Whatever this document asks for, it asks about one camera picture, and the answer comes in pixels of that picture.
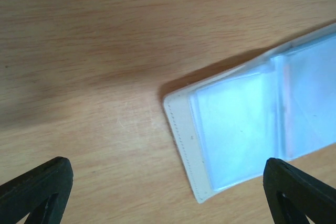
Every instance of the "stitching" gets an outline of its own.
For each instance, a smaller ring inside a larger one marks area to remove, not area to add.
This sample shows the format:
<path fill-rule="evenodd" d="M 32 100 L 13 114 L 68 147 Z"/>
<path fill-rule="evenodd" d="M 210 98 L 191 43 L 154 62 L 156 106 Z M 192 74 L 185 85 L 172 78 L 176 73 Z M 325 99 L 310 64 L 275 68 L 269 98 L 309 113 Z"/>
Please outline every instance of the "stitching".
<path fill-rule="evenodd" d="M 196 191 L 196 194 L 198 196 L 198 198 L 200 198 L 200 200 L 203 200 L 201 197 L 200 197 L 200 194 L 198 192 L 198 189 L 197 189 L 197 185 L 196 185 L 196 182 L 195 182 L 195 179 L 194 179 L 194 175 L 193 175 L 193 172 L 191 170 L 191 166 L 190 166 L 190 163 L 189 163 L 189 159 L 187 157 L 187 153 L 185 151 L 185 148 L 184 148 L 184 145 L 183 145 L 183 142 L 182 142 L 182 139 L 181 139 L 181 136 L 180 136 L 180 132 L 179 132 L 179 129 L 177 128 L 177 125 L 176 125 L 176 122 L 175 122 L 175 117 L 173 115 L 173 112 L 172 112 L 172 109 L 171 109 L 171 106 L 170 106 L 170 101 L 168 101 L 168 107 L 169 107 L 169 112 L 170 112 L 170 115 L 172 116 L 172 119 L 173 119 L 173 123 L 174 123 L 174 126 L 175 126 L 175 130 L 176 130 L 176 133 L 177 133 L 177 136 L 178 136 L 178 139 L 179 139 L 179 142 L 180 142 L 180 145 L 182 146 L 182 149 L 183 149 L 183 155 L 185 157 L 185 160 L 187 161 L 187 165 L 188 165 L 188 170 L 190 172 L 190 176 L 192 178 L 192 181 L 193 181 L 193 185 L 195 187 L 195 191 Z"/>

